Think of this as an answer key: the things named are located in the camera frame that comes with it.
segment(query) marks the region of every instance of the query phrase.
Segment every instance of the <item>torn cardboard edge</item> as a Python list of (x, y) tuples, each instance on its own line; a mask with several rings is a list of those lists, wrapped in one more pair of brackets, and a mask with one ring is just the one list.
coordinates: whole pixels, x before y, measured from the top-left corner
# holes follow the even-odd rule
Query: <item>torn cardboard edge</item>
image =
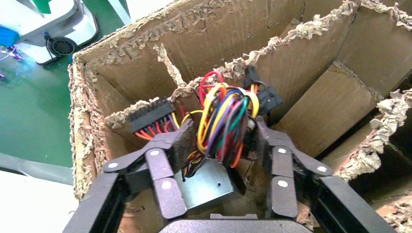
[(109, 35), (104, 36), (101, 40), (82, 49), (81, 51), (77, 52), (77, 54), (79, 57), (82, 57), (82, 56), (87, 55), (90, 52), (93, 52), (96, 49), (100, 49), (105, 46), (109, 46), (110, 48), (113, 48), (118, 43), (119, 39), (130, 38), (134, 36), (134, 33), (140, 30), (141, 28), (145, 26), (150, 27), (150, 25), (147, 25), (147, 24), (154, 21), (155, 19), (162, 19), (164, 17), (169, 17), (169, 15), (172, 14), (174, 10), (178, 10), (179, 7), (186, 4), (188, 1), (189, 0), (175, 0), (169, 3), (168, 5), (166, 5), (165, 7), (158, 9), (157, 11), (147, 16), (144, 16), (141, 19), (138, 19), (135, 22), (132, 22), (131, 24), (125, 25)]
[(360, 87), (363, 89), (366, 89), (369, 91), (372, 95), (372, 97), (377, 100), (377, 101), (382, 101), (385, 98), (383, 95), (381, 95), (378, 91), (376, 91), (374, 88), (367, 86), (358, 76), (351, 71), (348, 67), (346, 67), (341, 61), (334, 61), (333, 64), (335, 67), (342, 73), (346, 74), (348, 77), (351, 77), (356, 80), (356, 82), (359, 83)]
[[(264, 54), (268, 53), (269, 51), (275, 50), (276, 47), (278, 47), (278, 46), (288, 45), (291, 40), (293, 40), (297, 37), (298, 38), (311, 39), (314, 34), (321, 35), (323, 31), (328, 30), (330, 22), (338, 20), (342, 16), (347, 16), (347, 15), (350, 15), (350, 14), (354, 14), (356, 12), (356, 9), (357, 9), (357, 5), (354, 2), (345, 1), (343, 3), (343, 5), (339, 7), (339, 9), (332, 10), (331, 14), (329, 14), (329, 15), (323, 17), (323, 18), (319, 18), (319, 16), (315, 16), (313, 21), (310, 21), (310, 22), (307, 22), (307, 23), (301, 23), (301, 24), (297, 25), (296, 29), (291, 30), (290, 32), (288, 32), (288, 35), (285, 38), (283, 38), (283, 39), (281, 39), (279, 37), (271, 38), (269, 43), (268, 43), (268, 46), (266, 46), (266, 47), (264, 47), (260, 50), (250, 52), (249, 55), (247, 55), (249, 57), (249, 59), (247, 59), (247, 60), (244, 60), (242, 58), (234, 59), (233, 62), (225, 63), (224, 67), (220, 67), (220, 68), (215, 69), (215, 70), (222, 72), (226, 78), (233, 79), (233, 80), (239, 80), (242, 77), (244, 77), (245, 67), (247, 65), (252, 65), (252, 64), (256, 63), (256, 61), (258, 60), (258, 58), (261, 55), (264, 55)], [(77, 53), (77, 54), (74, 55), (74, 60), (76, 60), (76, 62), (81, 62), (81, 59), (79, 58), (79, 55), (80, 55), (80, 53)], [(82, 77), (74, 75), (73, 79), (82, 79)], [(184, 96), (187, 96), (187, 95), (191, 95), (193, 90), (196, 90), (196, 88), (198, 87), (201, 79), (202, 78), (196, 78), (195, 80), (190, 81), (189, 84), (187, 84), (186, 86), (178, 87), (169, 99), (171, 101), (176, 101), (177, 97), (184, 97)], [(150, 101), (151, 100), (149, 100), (149, 101), (140, 100), (136, 104), (131, 105), (131, 107), (126, 108), (124, 111), (116, 112), (116, 113), (113, 113), (112, 115), (106, 117), (105, 121), (110, 127), (115, 127), (115, 128), (122, 127), (124, 122), (126, 121), (126, 118), (128, 117), (128, 115), (131, 112), (136, 111), (140, 107), (146, 106), (147, 104), (150, 103)], [(98, 106), (95, 105), (95, 103), (94, 103), (93, 108), (98, 109)], [(93, 124), (95, 124), (97, 126), (101, 126), (100, 125), (101, 122), (98, 123), (99, 122), (98, 120), (93, 119), (92, 121), (93, 121)], [(82, 130), (82, 132), (85, 135), (89, 135), (84, 130)], [(73, 145), (75, 145), (77, 143), (77, 141), (78, 140), (76, 140), (76, 138), (74, 137)], [(104, 155), (103, 151), (104, 150), (102, 150), (99, 157), (107, 158), (107, 156)]]
[(379, 0), (362, 0), (360, 1), (360, 5), (380, 14), (388, 13), (398, 27), (405, 28), (408, 31), (412, 30), (412, 16), (399, 10), (398, 3), (395, 3), (395, 6), (388, 7), (382, 4)]
[[(412, 108), (412, 89), (403, 91), (403, 94), (399, 90), (391, 92), (390, 97), (377, 105), (381, 113), (370, 122), (374, 130), (349, 154), (347, 161), (335, 171), (334, 175), (348, 182), (361, 174), (374, 172), (380, 167), (378, 153), (383, 153), (384, 145), (389, 143), (389, 137), (398, 127), (403, 126), (406, 112)], [(319, 226), (308, 207), (303, 208), (298, 219), (310, 229)], [(385, 219), (390, 220), (393, 217), (387, 216)]]
[[(338, 20), (340, 17), (348, 16), (356, 12), (357, 5), (352, 1), (345, 1), (343, 5), (339, 7), (339, 9), (334, 9), (331, 13), (323, 18), (319, 18), (319, 15), (314, 16), (313, 21), (309, 21), (306, 23), (300, 23), (296, 26), (296, 29), (293, 29), (288, 32), (288, 35), (281, 39), (278, 36), (271, 38), (268, 42), (266, 47), (263, 47), (260, 50), (251, 51), (248, 55), (244, 54), (244, 56), (248, 56), (247, 60), (243, 58), (234, 59), (231, 63), (225, 63), (224, 67), (219, 67), (215, 69), (223, 74), (223, 76), (227, 79), (231, 80), (240, 80), (245, 76), (245, 69), (248, 65), (254, 65), (260, 56), (267, 54), (268, 52), (272, 52), (276, 50), (276, 47), (279, 46), (288, 46), (288, 44), (297, 38), (300, 39), (312, 39), (314, 34), (322, 35), (323, 31), (327, 31), (329, 28), (329, 24), (333, 21)], [(161, 52), (159, 55), (159, 61), (165, 60), (167, 57), (166, 50), (162, 49), (162, 47), (158, 50)], [(202, 77), (196, 78), (189, 82), (186, 86), (183, 86), (182, 83), (176, 83), (179, 86), (174, 93), (172, 94), (169, 99), (174, 102), (177, 97), (184, 97), (187, 95), (192, 94), (193, 91), (199, 86)], [(122, 127), (123, 124), (126, 122), (126, 118), (129, 116), (130, 113), (135, 112), (140, 107), (145, 106), (148, 102), (140, 100), (136, 104), (131, 105), (129, 108), (126, 108), (124, 111), (116, 112), (111, 114), (110, 116), (106, 117), (106, 123), (113, 127)]]
[[(190, 9), (184, 10), (182, 12), (176, 12), (167, 16), (167, 20), (159, 23), (157, 25), (152, 25), (146, 31), (138, 33), (135, 35), (137, 30), (140, 30), (140, 24), (150, 22), (150, 20), (160, 19), (157, 17), (148, 17), (149, 19), (144, 18), (144, 22), (138, 22), (137, 25), (131, 24), (131, 26), (121, 33), (123, 36), (117, 36), (115, 39), (112, 39), (109, 44), (110, 49), (107, 53), (102, 56), (93, 58), (88, 62), (88, 65), (91, 67), (110, 65), (110, 64), (124, 64), (128, 61), (133, 61), (139, 57), (139, 50), (142, 50), (146, 47), (146, 43), (149, 41), (157, 41), (159, 37), (168, 32), (175, 33), (186, 33), (194, 28), (198, 23), (203, 22), (205, 18), (209, 17), (209, 14), (214, 14), (214, 11), (217, 8), (225, 7), (226, 4), (231, 3), (231, 0), (214, 0), (214, 1), (176, 1), (176, 8), (183, 5), (185, 2), (190, 3), (192, 7)], [(169, 14), (169, 12), (174, 11), (173, 9), (165, 9), (164, 14)], [(118, 41), (122, 38), (131, 38), (126, 42), (118, 45)]]
[(96, 178), (93, 132), (90, 125), (90, 109), (85, 92), (84, 64), (74, 60), (69, 66), (71, 98), (70, 140), (73, 153), (74, 194), (80, 200)]

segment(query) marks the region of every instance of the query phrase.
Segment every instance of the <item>yellow wire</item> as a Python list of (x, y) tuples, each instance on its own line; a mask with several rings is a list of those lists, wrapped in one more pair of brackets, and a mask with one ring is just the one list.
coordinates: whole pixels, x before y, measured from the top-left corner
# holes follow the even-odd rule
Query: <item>yellow wire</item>
[[(193, 114), (193, 113), (203, 113), (203, 111), (202, 110), (195, 110), (195, 111), (190, 112), (190, 114)], [(186, 114), (186, 116), (183, 118), (182, 123), (180, 125), (183, 125), (183, 122), (185, 122), (185, 120), (187, 120), (189, 118), (190, 114)]]
[(259, 112), (259, 99), (252, 92), (246, 92), (246, 95), (252, 100), (252, 117), (255, 118)]
[(203, 132), (203, 129), (205, 128), (206, 118), (208, 116), (208, 113), (210, 111), (210, 107), (211, 107), (212, 102), (213, 102), (212, 97), (215, 96), (215, 94), (219, 90), (219, 88), (221, 88), (221, 87), (226, 88), (226, 86), (227, 86), (227, 84), (225, 84), (225, 83), (218, 83), (206, 95), (206, 98), (205, 98), (205, 101), (204, 101), (204, 110), (203, 110), (202, 118), (200, 119), (199, 129), (198, 129), (198, 132), (197, 132), (197, 148), (202, 152), (204, 152), (206, 150), (206, 148), (203, 146), (203, 142), (205, 141), (205, 137), (206, 137), (206, 131), (205, 131), (204, 134), (202, 134), (202, 132)]
[(233, 97), (234, 95), (235, 95), (235, 94), (231, 94), (231, 95), (223, 102), (221, 108), (220, 108), (219, 111), (218, 111), (218, 114), (216, 115), (216, 119), (215, 119), (215, 121), (213, 122), (212, 130), (210, 131), (210, 136), (209, 136), (209, 137), (212, 137), (212, 135), (214, 134), (214, 132), (215, 132), (215, 130), (216, 130), (216, 126), (217, 126), (217, 124), (218, 124), (219, 121), (220, 121), (220, 118), (221, 118), (222, 115), (224, 114), (225, 110), (229, 107), (229, 103), (230, 103), (230, 101), (232, 100), (232, 97)]
[(176, 124), (177, 128), (180, 129), (179, 123), (177, 123), (177, 120), (176, 120), (176, 114), (174, 112), (172, 112), (172, 118), (173, 118), (173, 121)]

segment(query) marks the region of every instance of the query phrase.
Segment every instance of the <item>white machine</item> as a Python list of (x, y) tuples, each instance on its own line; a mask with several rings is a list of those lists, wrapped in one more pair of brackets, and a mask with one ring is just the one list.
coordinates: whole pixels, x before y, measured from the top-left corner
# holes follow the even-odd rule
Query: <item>white machine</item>
[(30, 0), (2, 0), (8, 10), (0, 25), (17, 32), (15, 46), (44, 65), (71, 55), (90, 42), (98, 32), (96, 19), (81, 0), (51, 0), (51, 14), (37, 11)]

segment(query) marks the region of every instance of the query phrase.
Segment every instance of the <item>brown cardboard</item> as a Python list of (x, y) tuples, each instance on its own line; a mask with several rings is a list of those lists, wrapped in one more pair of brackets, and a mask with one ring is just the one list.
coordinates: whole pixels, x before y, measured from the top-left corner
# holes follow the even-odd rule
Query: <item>brown cardboard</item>
[(276, 51), (260, 56), (256, 62), (261, 79), (276, 87), (284, 104), (275, 109), (279, 120), (302, 97), (310, 86), (335, 60), (349, 30), (352, 17), (342, 17), (330, 23), (322, 36), (310, 40), (292, 40)]
[[(266, 0), (203, 1), (139, 36), (116, 41), (88, 65), (131, 102), (169, 96), (176, 86), (165, 68), (155, 62), (154, 45), (165, 44), (183, 80), (189, 82), (225, 61), (265, 46), (271, 36), (279, 35), (302, 14), (303, 6), (304, 0), (271, 1), (269, 5)], [(205, 58), (214, 63), (205, 63)]]
[(311, 21), (315, 15), (324, 17), (340, 5), (342, 5), (342, 0), (306, 0), (302, 22)]
[(376, 97), (334, 63), (276, 125), (302, 152), (315, 157), (376, 106)]
[[(373, 90), (375, 86), (361, 81), (369, 80), (381, 89), (392, 90), (405, 76), (402, 73), (407, 68), (412, 69), (408, 57), (405, 57), (411, 24), (409, 17), (395, 7), (377, 4), (377, 0), (362, 0), (358, 14), (357, 3), (345, 1), (338, 9), (330, 9), (332, 12), (323, 18), (310, 16), (313, 21), (288, 25), (293, 18), (301, 18), (305, 2), (306, 15), (312, 14), (309, 4), (314, 1), (178, 0), (75, 54), (74, 65), (69, 71), (72, 97), (70, 141), (76, 197), (81, 198), (87, 191), (104, 162), (133, 152), (144, 143), (128, 133), (130, 113), (158, 96), (169, 97), (177, 108), (183, 105), (184, 111), (199, 109), (195, 93), (201, 78), (197, 77), (214, 68), (224, 75), (226, 82), (239, 85), (244, 78), (244, 69), (248, 65), (256, 65), (262, 80), (274, 86), (285, 100), (283, 107), (275, 111), (276, 119), (281, 119), (286, 113), (283, 121), (288, 118), (304, 121), (309, 117), (312, 121), (307, 122), (310, 126), (306, 129), (315, 132), (331, 125), (334, 132), (323, 132), (322, 144), (309, 146), (312, 152), (319, 153), (339, 138), (373, 107), (372, 96), (379, 97), (379, 93)], [(326, 14), (327, 4), (318, 7)], [(357, 34), (363, 35), (359, 25), (351, 25), (357, 21), (367, 21), (365, 30), (369, 33), (376, 33), (383, 27), (386, 34), (376, 34), (390, 41), (392, 47), (382, 47), (381, 37), (371, 37), (370, 43), (357, 47), (362, 41), (355, 44), (350, 41), (357, 38)], [(360, 53), (364, 48), (373, 50), (368, 45), (384, 48), (384, 54), (389, 54), (401, 65), (396, 67), (392, 61), (385, 61), (374, 67), (369, 61), (353, 62), (357, 57), (352, 53)], [(363, 76), (355, 72), (359, 75), (357, 79), (349, 69), (343, 69), (344, 75), (332, 72), (343, 77), (336, 82), (326, 82), (326, 70), (338, 54), (351, 66), (357, 65), (355, 67), (364, 71)], [(376, 59), (375, 54), (380, 53), (371, 51), (363, 58), (373, 60)], [(382, 87), (371, 78), (375, 72), (384, 74), (378, 77), (384, 78), (383, 83), (387, 86)], [(324, 98), (312, 89), (344, 101)], [(391, 100), (379, 103), (378, 106), (386, 111), (377, 119), (379, 123), (374, 122), (376, 132), (370, 133), (370, 139), (358, 145), (349, 156), (340, 152), (338, 157), (347, 159), (346, 163), (338, 165), (337, 175), (348, 181), (379, 167), (379, 159), (375, 155), (387, 142), (388, 135), (392, 135), (405, 120), (404, 111), (409, 108), (410, 93), (394, 93)], [(311, 98), (318, 98), (323, 105), (315, 104)], [(293, 110), (300, 101), (307, 102), (304, 106), (301, 104), (301, 109), (310, 107), (311, 111), (306, 110), (304, 115), (302, 111)], [(333, 110), (325, 111), (328, 106)], [(176, 114), (180, 120), (179, 109)], [(300, 137), (298, 127), (285, 124), (285, 128), (288, 127), (295, 127), (292, 138)], [(299, 143), (303, 145), (306, 143), (304, 140)], [(253, 166), (244, 180), (249, 192), (213, 211), (233, 216), (253, 212), (262, 216), (265, 173)], [(204, 218), (207, 214), (190, 217)], [(158, 217), (153, 193), (148, 190), (128, 204), (121, 229), (125, 232), (156, 231), (160, 226)]]
[(362, 7), (338, 60), (369, 87), (387, 96), (411, 70), (412, 34), (386, 14)]
[(341, 170), (342, 166), (349, 159), (351, 152), (355, 151), (358, 146), (366, 140), (366, 138), (371, 134), (372, 128), (369, 124), (363, 126), (350, 138), (344, 141), (339, 147), (333, 150), (328, 154), (323, 160), (322, 163), (328, 165), (332, 168), (335, 173)]
[(410, 0), (381, 0), (383, 4), (387, 6), (395, 6), (395, 3), (399, 4), (397, 7), (411, 15), (412, 13), (412, 1)]

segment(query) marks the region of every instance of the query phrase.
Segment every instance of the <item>black wire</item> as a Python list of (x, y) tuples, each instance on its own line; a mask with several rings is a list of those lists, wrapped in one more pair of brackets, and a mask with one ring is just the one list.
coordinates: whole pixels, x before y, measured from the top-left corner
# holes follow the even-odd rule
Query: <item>black wire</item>
[(223, 142), (222, 142), (222, 147), (221, 147), (221, 160), (223, 161), (223, 159), (224, 159), (224, 148), (225, 148), (225, 145), (226, 145), (226, 139), (227, 139), (227, 135), (229, 134), (229, 127), (230, 127), (230, 123), (232, 122), (232, 118), (233, 118), (233, 116), (235, 115), (235, 113), (243, 106), (243, 102), (244, 102), (245, 100), (244, 99), (242, 99), (240, 102), (239, 102), (239, 105), (236, 107), (236, 108), (234, 108), (234, 109), (232, 109), (232, 111), (229, 113), (229, 116), (227, 117), (227, 121), (226, 121), (226, 124), (225, 124), (225, 126), (224, 126), (224, 132), (223, 132)]
[(47, 45), (48, 41), (49, 41), (49, 39), (46, 39), (46, 50), (47, 50), (47, 52), (49, 53), (49, 55), (50, 55), (50, 57), (51, 57), (51, 60), (54, 61), (54, 57), (53, 57), (52, 54), (50, 53), (49, 46)]

